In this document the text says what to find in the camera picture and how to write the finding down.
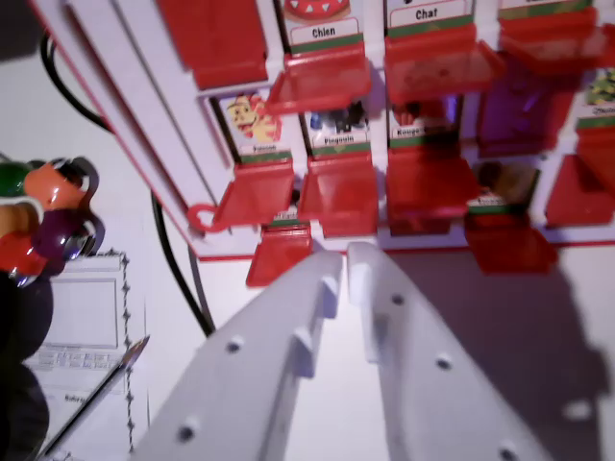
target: purple bead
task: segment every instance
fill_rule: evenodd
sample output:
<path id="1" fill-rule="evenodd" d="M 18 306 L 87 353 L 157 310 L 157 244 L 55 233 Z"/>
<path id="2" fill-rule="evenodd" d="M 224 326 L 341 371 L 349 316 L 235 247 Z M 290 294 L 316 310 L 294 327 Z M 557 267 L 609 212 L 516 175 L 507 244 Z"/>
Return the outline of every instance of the purple bead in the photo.
<path id="1" fill-rule="evenodd" d="M 78 209 L 45 211 L 42 223 L 32 237 L 35 251 L 49 259 L 73 259 L 94 237 L 84 223 L 89 214 Z"/>

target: black pen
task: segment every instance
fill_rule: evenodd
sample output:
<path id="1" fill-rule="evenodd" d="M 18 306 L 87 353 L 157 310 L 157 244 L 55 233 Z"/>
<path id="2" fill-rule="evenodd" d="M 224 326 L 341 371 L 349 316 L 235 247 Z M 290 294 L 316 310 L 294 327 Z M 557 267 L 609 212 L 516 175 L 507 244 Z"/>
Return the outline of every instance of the black pen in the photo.
<path id="1" fill-rule="evenodd" d="M 86 401 L 84 401 L 79 409 L 70 417 L 70 419 L 66 422 L 65 425 L 58 431 L 56 436 L 49 441 L 49 443 L 40 451 L 39 455 L 36 459 L 45 459 L 54 454 L 54 451 L 60 446 L 60 443 L 63 442 L 86 416 L 86 414 L 92 410 L 111 390 L 111 388 L 121 379 L 126 371 L 132 367 L 138 357 L 143 352 L 143 349 L 147 345 L 150 337 L 145 336 L 140 341 L 137 341 L 130 349 L 126 351 L 122 359 L 117 362 L 115 365 L 105 376 L 105 378 L 101 381 L 101 383 L 92 391 L 92 393 L 87 397 Z"/>

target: paper sheet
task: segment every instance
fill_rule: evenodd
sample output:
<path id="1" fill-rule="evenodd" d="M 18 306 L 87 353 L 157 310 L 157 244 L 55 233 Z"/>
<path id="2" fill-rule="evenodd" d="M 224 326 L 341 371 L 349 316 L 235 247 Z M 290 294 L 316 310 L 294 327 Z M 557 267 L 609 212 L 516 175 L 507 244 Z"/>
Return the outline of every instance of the paper sheet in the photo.
<path id="1" fill-rule="evenodd" d="M 45 396 L 45 443 L 77 410 L 133 342 L 145 336 L 145 301 L 138 251 L 109 250 L 68 262 L 51 279 L 53 317 L 38 351 L 25 364 Z M 91 411 L 56 451 L 56 461 L 124 460 L 147 430 L 144 362 Z"/>

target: green bead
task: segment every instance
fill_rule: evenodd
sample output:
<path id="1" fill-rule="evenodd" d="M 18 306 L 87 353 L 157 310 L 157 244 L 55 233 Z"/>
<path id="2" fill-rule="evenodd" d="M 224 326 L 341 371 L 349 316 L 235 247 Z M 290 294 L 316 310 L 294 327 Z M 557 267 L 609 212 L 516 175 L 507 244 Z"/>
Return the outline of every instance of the green bead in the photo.
<path id="1" fill-rule="evenodd" d="M 27 163 L 7 161 L 0 163 L 0 197 L 20 197 L 25 195 L 24 182 L 32 167 Z"/>

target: black cable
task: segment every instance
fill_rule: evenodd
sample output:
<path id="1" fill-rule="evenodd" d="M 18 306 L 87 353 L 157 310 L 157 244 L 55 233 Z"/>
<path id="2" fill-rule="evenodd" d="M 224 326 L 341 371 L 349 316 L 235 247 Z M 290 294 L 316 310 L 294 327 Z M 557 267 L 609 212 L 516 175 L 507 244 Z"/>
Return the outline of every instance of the black cable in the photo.
<path id="1" fill-rule="evenodd" d="M 169 238 L 166 233 L 166 226 L 164 225 L 164 217 L 162 216 L 162 207 L 160 206 L 158 200 L 154 193 L 152 193 L 152 210 L 154 210 L 154 221 L 156 221 L 156 230 L 158 231 L 158 236 L 160 238 L 160 244 L 162 245 L 162 251 L 164 252 L 164 257 L 166 257 L 166 262 L 169 264 L 169 268 L 171 269 L 171 273 L 173 273 L 173 277 L 178 285 L 180 285 L 180 290 L 184 294 L 185 300 L 188 303 L 188 307 L 192 311 L 194 318 L 201 326 L 204 334 L 206 336 L 210 336 L 215 332 L 215 326 L 213 324 L 213 320 L 211 319 L 211 315 L 209 314 L 209 309 L 207 307 L 207 303 L 202 307 L 199 307 L 199 304 L 194 300 L 192 293 L 190 292 L 190 288 L 185 283 L 185 279 L 182 276 L 182 271 L 180 271 L 179 266 L 177 265 L 177 261 L 175 260 L 175 256 L 173 256 L 173 250 L 171 249 L 171 244 L 169 243 Z M 197 292 L 198 292 L 198 283 L 200 283 L 201 278 L 198 274 L 194 277 L 194 282 L 197 284 Z"/>
<path id="2" fill-rule="evenodd" d="M 51 41 L 51 46 L 49 46 L 50 37 L 49 34 L 45 33 L 40 41 L 40 58 L 42 60 L 42 64 L 47 71 L 47 75 L 51 79 L 51 82 L 58 89 L 60 94 L 66 99 L 68 104 L 70 104 L 77 112 L 79 112 L 83 117 L 88 119 L 90 122 L 98 125 L 103 130 L 108 132 L 111 131 L 107 122 L 100 115 L 92 112 L 86 106 L 84 106 L 81 101 L 79 101 L 66 87 L 62 79 L 60 78 L 60 74 L 58 74 L 58 69 L 56 69 L 56 43 Z"/>
<path id="3" fill-rule="evenodd" d="M 60 75 L 58 74 L 58 70 L 56 69 L 55 63 L 55 53 L 56 53 L 56 44 L 51 41 L 51 37 L 48 34 L 44 34 L 42 40 L 40 41 L 40 58 L 42 59 L 42 63 L 47 71 L 47 75 L 51 79 L 51 82 L 54 84 L 56 89 L 60 92 L 60 94 L 66 99 L 68 104 L 70 104 L 77 112 L 79 112 L 82 116 L 87 118 L 92 123 L 98 125 L 103 130 L 110 132 L 111 129 L 107 125 L 107 122 L 100 115 L 92 112 L 86 106 L 84 106 L 66 87 Z M 196 261 L 196 257 L 188 247 L 188 251 L 190 253 L 190 268 L 192 270 L 192 276 L 194 277 L 194 284 L 196 285 L 197 295 L 199 300 L 201 301 L 201 305 L 196 302 L 192 293 L 190 292 L 190 288 L 185 282 L 184 276 L 182 275 L 182 271 L 180 270 L 177 260 L 173 255 L 173 250 L 171 249 L 171 244 L 169 243 L 169 237 L 166 233 L 166 226 L 164 225 L 164 217 L 162 216 L 162 207 L 160 206 L 156 196 L 152 193 L 152 209 L 154 210 L 154 220 L 156 222 L 156 231 L 158 232 L 158 237 L 160 240 L 160 244 L 162 245 L 162 251 L 164 252 L 164 257 L 166 258 L 166 262 L 171 269 L 171 273 L 175 278 L 175 281 L 180 286 L 180 290 L 182 290 L 182 294 L 184 295 L 185 301 L 190 307 L 194 318 L 197 323 L 203 330 L 206 336 L 210 336 L 215 332 L 215 325 L 213 324 L 213 320 L 211 319 L 211 314 L 209 313 L 209 307 L 207 304 L 207 300 L 205 298 L 205 293 L 203 291 L 203 285 L 201 283 L 201 277 L 199 275 L 199 267 L 198 262 Z"/>

